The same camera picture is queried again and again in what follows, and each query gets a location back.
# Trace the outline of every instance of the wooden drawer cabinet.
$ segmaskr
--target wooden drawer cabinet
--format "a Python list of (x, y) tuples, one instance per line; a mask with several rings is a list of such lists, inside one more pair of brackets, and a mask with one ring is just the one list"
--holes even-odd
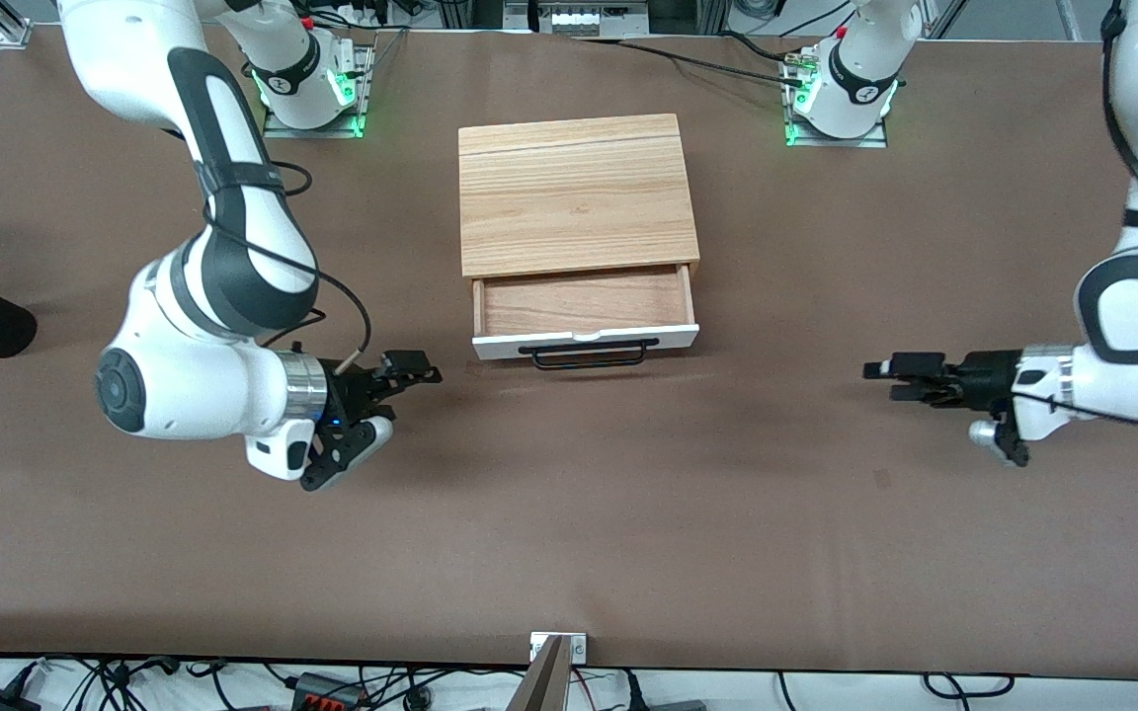
[(700, 249), (675, 116), (465, 127), (460, 152), (479, 358), (691, 346)]

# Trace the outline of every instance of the table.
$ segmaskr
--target table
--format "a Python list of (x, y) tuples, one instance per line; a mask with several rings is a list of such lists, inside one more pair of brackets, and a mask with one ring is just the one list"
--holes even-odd
[[(195, 176), (86, 99), (58, 28), (0, 56), (0, 294), (40, 319), (0, 362), (0, 648), (522, 662), (551, 629), (609, 665), (1138, 676), (1138, 430), (1072, 424), (1007, 471), (971, 414), (858, 379), (891, 350), (1079, 338), (1072, 288), (1127, 184), (1097, 47), (922, 43), (890, 148), (850, 150), (784, 147), (775, 86), (620, 47), (401, 43), (366, 139), (271, 144), (315, 174), (295, 214), (374, 348), (445, 374), (315, 496), (238, 440), (104, 422), (96, 361), (131, 276), (201, 226)], [(650, 113), (683, 134), (695, 346), (618, 372), (475, 362), (457, 127)], [(307, 349), (346, 355), (356, 315), (320, 306)]]

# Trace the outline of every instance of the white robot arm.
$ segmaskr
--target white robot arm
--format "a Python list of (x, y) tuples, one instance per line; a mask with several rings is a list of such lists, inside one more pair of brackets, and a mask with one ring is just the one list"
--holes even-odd
[[(199, 5), (225, 10), (217, 19), (286, 123), (320, 125), (344, 108), (329, 33), (304, 31), (281, 0), (226, 3)], [(438, 371), (421, 352), (338, 372), (298, 349), (259, 347), (257, 337), (306, 319), (322, 273), (236, 78), (206, 52), (198, 3), (66, 0), (59, 9), (86, 92), (117, 116), (176, 131), (206, 199), (201, 233), (132, 281), (94, 379), (104, 413), (140, 437), (241, 433), (254, 468), (306, 490), (330, 485), (391, 436), (393, 411), (379, 402), (439, 382)]]
[(793, 113), (834, 139), (858, 139), (889, 110), (902, 60), (925, 23), (920, 0), (853, 0), (844, 35), (802, 50), (818, 60), (797, 93)]
[(1007, 464), (1025, 465), (1025, 443), (1072, 420), (1138, 424), (1138, 0), (1115, 0), (1103, 23), (1105, 117), (1135, 176), (1124, 228), (1112, 256), (1083, 275), (1074, 311), (1088, 342), (970, 353), (958, 365), (942, 353), (894, 353), (864, 365), (864, 378), (897, 378), (893, 400), (992, 415), (968, 436)]

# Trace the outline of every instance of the open drawer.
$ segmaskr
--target open drawer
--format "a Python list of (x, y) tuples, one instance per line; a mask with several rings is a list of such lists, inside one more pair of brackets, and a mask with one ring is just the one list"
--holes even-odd
[(541, 369), (634, 364), (700, 330), (688, 265), (473, 280), (473, 348)]

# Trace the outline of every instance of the white drawer front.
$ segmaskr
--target white drawer front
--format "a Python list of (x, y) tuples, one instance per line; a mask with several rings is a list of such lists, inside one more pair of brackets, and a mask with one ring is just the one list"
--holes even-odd
[(473, 348), (483, 361), (502, 361), (505, 358), (528, 358), (520, 352), (525, 346), (569, 346), (582, 344), (584, 352), (591, 352), (592, 346), (600, 350), (609, 350), (610, 341), (638, 340), (655, 338), (658, 344), (651, 349), (686, 348), (700, 332), (696, 324), (677, 326), (642, 326), (634, 329), (603, 329), (596, 333), (520, 333), (520, 336), (486, 336), (473, 338)]

